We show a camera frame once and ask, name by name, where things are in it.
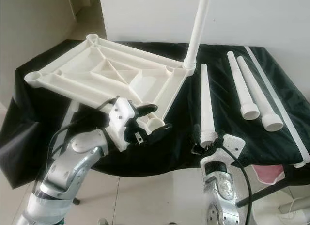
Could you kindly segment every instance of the white plastic tube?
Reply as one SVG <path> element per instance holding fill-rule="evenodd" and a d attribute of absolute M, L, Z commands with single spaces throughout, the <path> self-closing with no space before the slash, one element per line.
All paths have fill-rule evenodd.
<path fill-rule="evenodd" d="M 239 63 L 243 77 L 246 80 L 252 96 L 262 114 L 263 127 L 269 132 L 280 130 L 283 127 L 283 122 L 281 118 L 273 111 L 266 96 L 264 95 L 252 72 L 250 71 L 246 61 L 242 56 L 239 56 L 237 61 Z"/>
<path fill-rule="evenodd" d="M 209 88 L 207 65 L 202 64 L 200 68 L 201 79 L 201 138 L 200 145 L 206 148 L 217 138 L 214 129 L 212 104 Z"/>
<path fill-rule="evenodd" d="M 196 56 L 202 38 L 202 32 L 205 25 L 209 6 L 210 0 L 199 0 L 192 36 L 190 38 L 187 55 L 183 62 L 183 68 L 185 69 L 196 68 Z"/>
<path fill-rule="evenodd" d="M 231 66 L 234 84 L 236 85 L 240 105 L 241 115 L 246 120 L 254 120 L 258 118 L 260 112 L 257 105 L 253 103 L 248 87 L 244 82 L 238 63 L 232 51 L 227 52 L 229 65 Z"/>

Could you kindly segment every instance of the black tablecloth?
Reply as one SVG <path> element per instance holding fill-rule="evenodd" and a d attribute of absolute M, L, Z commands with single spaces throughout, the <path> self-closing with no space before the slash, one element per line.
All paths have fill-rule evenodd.
<path fill-rule="evenodd" d="M 18 187 L 35 178 L 46 160 L 48 142 L 60 128 L 70 104 L 68 98 L 54 92 L 44 88 L 31 88 L 24 82 L 24 76 L 40 70 L 79 43 L 80 41 L 76 40 L 65 40 L 16 70 L 15 94 L 0 133 L 0 166 L 12 187 Z M 187 51 L 187 44 L 125 44 L 179 61 L 183 60 Z M 267 132 L 260 119 L 246 121 L 241 117 L 226 55 L 229 50 L 246 59 L 269 102 L 279 114 L 244 47 L 201 45 L 197 66 L 202 63 L 208 65 L 216 130 L 246 141 L 239 157 L 244 166 L 302 162 L 300 152 L 285 126 L 280 131 Z M 251 50 L 276 90 L 306 148 L 310 150 L 309 103 L 264 48 L 253 47 Z M 71 129 L 67 137 L 107 124 L 103 113 L 87 106 L 82 106 L 73 119 L 89 112 L 92 112 L 89 119 Z M 130 147 L 123 153 L 114 152 L 102 158 L 93 169 L 120 176 L 149 176 L 180 168 L 199 167 L 201 157 L 190 152 L 193 146 L 193 125 L 200 122 L 198 70 L 186 79 L 165 122 L 173 124 L 173 131 L 160 142 L 147 148 Z"/>

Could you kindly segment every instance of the white wall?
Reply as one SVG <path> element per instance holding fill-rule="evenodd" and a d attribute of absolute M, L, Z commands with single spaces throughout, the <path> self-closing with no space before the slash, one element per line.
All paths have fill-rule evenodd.
<path fill-rule="evenodd" d="M 63 41 L 76 21 L 69 0 L 0 0 L 0 101 L 8 106 L 15 69 Z"/>
<path fill-rule="evenodd" d="M 189 42 L 199 0 L 101 0 L 113 41 Z M 310 0 L 212 0 L 203 43 L 264 46 L 310 101 Z"/>

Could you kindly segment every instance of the white pole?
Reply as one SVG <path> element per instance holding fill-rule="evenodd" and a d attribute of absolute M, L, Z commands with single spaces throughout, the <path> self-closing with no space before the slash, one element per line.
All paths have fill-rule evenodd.
<path fill-rule="evenodd" d="M 196 68 L 196 56 L 202 38 L 202 32 L 209 10 L 209 5 L 210 0 L 199 0 L 192 36 L 190 38 L 187 55 L 183 62 L 183 68 L 185 69 Z"/>
<path fill-rule="evenodd" d="M 239 56 L 237 58 L 237 61 L 239 63 L 243 77 L 246 80 L 252 96 L 262 114 L 263 127 L 269 132 L 281 129 L 283 127 L 283 122 L 281 118 L 273 111 L 262 89 L 255 80 L 252 72 L 250 71 L 246 61 L 243 59 L 242 56 Z"/>
<path fill-rule="evenodd" d="M 209 88 L 207 65 L 202 64 L 200 69 L 201 79 L 201 138 L 200 146 L 208 147 L 217 138 L 217 133 L 214 129 L 212 104 Z"/>
<path fill-rule="evenodd" d="M 236 85 L 240 105 L 241 115 L 246 120 L 254 120 L 258 118 L 260 112 L 257 105 L 253 103 L 248 87 L 244 82 L 238 63 L 232 51 L 227 52 L 229 65 L 231 66 L 234 84 Z"/>

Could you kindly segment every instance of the pink object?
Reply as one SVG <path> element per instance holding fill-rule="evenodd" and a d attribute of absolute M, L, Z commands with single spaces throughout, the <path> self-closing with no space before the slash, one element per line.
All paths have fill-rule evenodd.
<path fill-rule="evenodd" d="M 252 165 L 252 167 L 258 181 L 263 184 L 274 185 L 285 177 L 282 165 Z"/>

